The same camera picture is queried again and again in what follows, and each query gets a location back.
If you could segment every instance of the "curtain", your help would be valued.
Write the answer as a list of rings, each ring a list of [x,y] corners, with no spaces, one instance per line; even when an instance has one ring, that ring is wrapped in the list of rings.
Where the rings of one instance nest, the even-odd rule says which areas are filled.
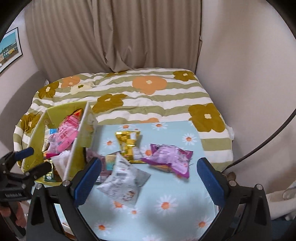
[[[195,71],[201,0],[33,0],[26,30],[50,81],[163,67]]]

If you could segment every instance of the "framed picture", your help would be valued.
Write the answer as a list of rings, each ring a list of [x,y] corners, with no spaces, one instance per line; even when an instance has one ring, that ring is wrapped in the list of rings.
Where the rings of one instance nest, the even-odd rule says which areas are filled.
[[[0,73],[14,60],[22,56],[18,28],[10,30],[0,42]]]

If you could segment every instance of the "screw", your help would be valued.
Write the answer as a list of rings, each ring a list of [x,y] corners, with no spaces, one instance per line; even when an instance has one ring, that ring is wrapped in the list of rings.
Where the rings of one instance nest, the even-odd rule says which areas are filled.
[[[70,185],[70,183],[71,183],[71,182],[70,182],[69,180],[65,180],[65,181],[63,181],[62,184],[63,184],[64,187],[67,187],[67,186]]]
[[[39,189],[41,189],[41,188],[42,188],[42,184],[41,184],[41,183],[38,183],[38,184],[36,185],[36,189],[39,190]]]
[[[262,190],[263,189],[263,186],[261,184],[257,184],[256,187],[257,187],[258,190]]]
[[[232,187],[235,187],[237,185],[237,182],[236,181],[233,181],[233,180],[230,180],[228,183]]]

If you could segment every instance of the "wall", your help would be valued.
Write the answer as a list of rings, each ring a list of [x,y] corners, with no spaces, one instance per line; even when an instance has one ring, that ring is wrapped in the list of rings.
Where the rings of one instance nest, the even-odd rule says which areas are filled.
[[[235,131],[238,159],[296,107],[296,40],[265,0],[203,1],[202,39],[196,74]],[[296,179],[296,119],[231,170],[240,185],[287,188]]]
[[[9,30],[16,27],[19,29],[23,55],[0,73],[0,156],[13,149],[14,126],[30,107],[34,93],[44,83],[40,75],[39,80],[35,78],[34,81],[28,81],[38,72],[38,68],[28,43],[24,10]]]

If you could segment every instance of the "bedspread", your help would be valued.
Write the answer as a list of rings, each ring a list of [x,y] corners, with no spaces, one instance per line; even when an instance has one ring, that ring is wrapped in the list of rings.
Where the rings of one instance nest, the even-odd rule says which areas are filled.
[[[122,124],[123,129],[128,129],[133,123],[154,123],[159,127],[163,122],[190,121],[199,133],[206,158],[216,170],[222,171],[233,160],[224,120],[194,73],[163,68],[83,73],[41,88],[16,125],[15,151],[27,147],[47,108],[79,100],[90,102],[99,125]],[[192,133],[184,134],[184,144],[194,145]]]

